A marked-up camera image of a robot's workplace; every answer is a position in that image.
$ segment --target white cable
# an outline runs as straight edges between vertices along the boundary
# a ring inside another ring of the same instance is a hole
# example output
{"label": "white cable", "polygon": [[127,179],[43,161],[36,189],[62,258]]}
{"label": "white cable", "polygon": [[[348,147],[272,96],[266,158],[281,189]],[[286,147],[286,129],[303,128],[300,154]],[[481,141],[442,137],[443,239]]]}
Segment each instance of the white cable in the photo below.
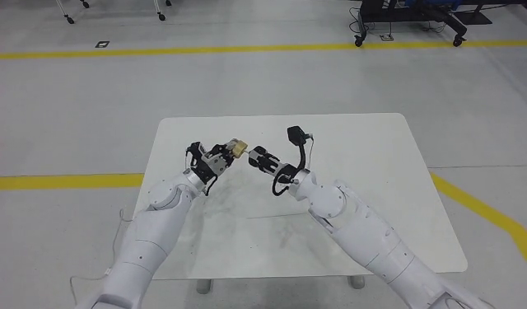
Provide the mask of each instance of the white cable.
{"label": "white cable", "polygon": [[115,259],[116,259],[116,250],[115,250],[115,242],[117,241],[117,236],[119,235],[119,230],[121,229],[121,224],[123,222],[131,222],[132,220],[126,220],[123,218],[124,216],[124,209],[119,210],[119,225],[117,226],[117,230],[115,231],[114,240],[112,241],[112,264],[111,266],[105,271],[105,274],[103,274],[100,277],[97,278],[88,278],[83,276],[71,276],[69,278],[69,290],[73,295],[73,301],[75,302],[75,306],[77,305],[77,295],[75,294],[75,288],[73,287],[73,279],[82,279],[82,280],[102,280],[104,279],[111,271],[112,267],[114,266]]}

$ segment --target black frame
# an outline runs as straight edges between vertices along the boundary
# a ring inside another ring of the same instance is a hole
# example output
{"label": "black frame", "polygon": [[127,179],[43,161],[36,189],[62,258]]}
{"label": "black frame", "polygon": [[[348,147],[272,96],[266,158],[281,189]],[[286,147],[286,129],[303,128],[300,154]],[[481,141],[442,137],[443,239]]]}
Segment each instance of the black frame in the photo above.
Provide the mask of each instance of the black frame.
{"label": "black frame", "polygon": [[424,0],[416,0],[411,7],[395,8],[398,0],[389,0],[389,6],[384,7],[385,0],[363,0],[358,13],[357,23],[361,35],[355,35],[355,45],[362,46],[366,39],[364,23],[393,23],[401,21],[438,21],[451,27],[457,35],[454,38],[455,47],[461,45],[465,39],[467,28],[449,14],[449,10],[437,6],[425,6]]}

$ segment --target small sticker on floor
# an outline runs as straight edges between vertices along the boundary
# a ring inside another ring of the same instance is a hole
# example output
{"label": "small sticker on floor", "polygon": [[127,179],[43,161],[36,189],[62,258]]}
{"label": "small sticker on floor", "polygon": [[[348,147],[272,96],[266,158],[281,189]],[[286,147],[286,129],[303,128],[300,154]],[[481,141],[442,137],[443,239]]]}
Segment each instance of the small sticker on floor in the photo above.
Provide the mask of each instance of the small sticker on floor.
{"label": "small sticker on floor", "polygon": [[96,48],[106,48],[106,47],[108,47],[108,44],[110,44],[109,41],[99,41],[96,44]]}

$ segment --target floor marking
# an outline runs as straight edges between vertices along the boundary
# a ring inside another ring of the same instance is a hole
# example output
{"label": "floor marking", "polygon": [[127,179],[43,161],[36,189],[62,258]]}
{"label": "floor marking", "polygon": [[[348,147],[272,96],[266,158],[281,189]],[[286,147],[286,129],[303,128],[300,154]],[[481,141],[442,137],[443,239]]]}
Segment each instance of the floor marking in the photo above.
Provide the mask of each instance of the floor marking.
{"label": "floor marking", "polygon": [[[439,192],[508,232],[527,260],[527,230],[517,221],[430,173]],[[143,174],[96,174],[70,176],[0,176],[0,190],[65,190],[140,187]]]}
{"label": "floor marking", "polygon": [[439,192],[449,196],[482,218],[508,232],[524,259],[527,260],[527,229],[523,225],[436,174],[430,173],[430,175]]}
{"label": "floor marking", "polygon": [[143,174],[1,176],[0,190],[63,190],[140,187]]}
{"label": "floor marking", "polygon": [[0,53],[0,59],[79,59],[90,57],[115,56],[152,56],[178,54],[226,54],[226,53],[261,53],[283,51],[313,51],[313,50],[354,50],[354,49],[466,49],[491,47],[525,47],[527,40],[486,40],[466,41],[461,47],[455,48],[450,41],[418,41],[418,42],[377,42],[365,43],[361,48],[352,43],[346,44],[275,44],[256,46],[227,47],[174,47],[152,49],[111,49],[84,51],[51,51],[51,52],[19,52]]}

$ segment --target table leg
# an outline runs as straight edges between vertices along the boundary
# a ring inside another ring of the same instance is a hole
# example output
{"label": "table leg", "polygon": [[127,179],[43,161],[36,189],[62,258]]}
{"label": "table leg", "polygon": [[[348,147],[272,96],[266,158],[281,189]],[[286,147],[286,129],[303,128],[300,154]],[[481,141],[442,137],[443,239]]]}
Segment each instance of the table leg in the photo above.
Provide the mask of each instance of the table leg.
{"label": "table leg", "polygon": [[207,294],[211,291],[212,279],[198,279],[196,291],[199,294]]}
{"label": "table leg", "polygon": [[361,289],[366,286],[364,276],[348,276],[347,283],[349,283],[349,286],[355,289]]}

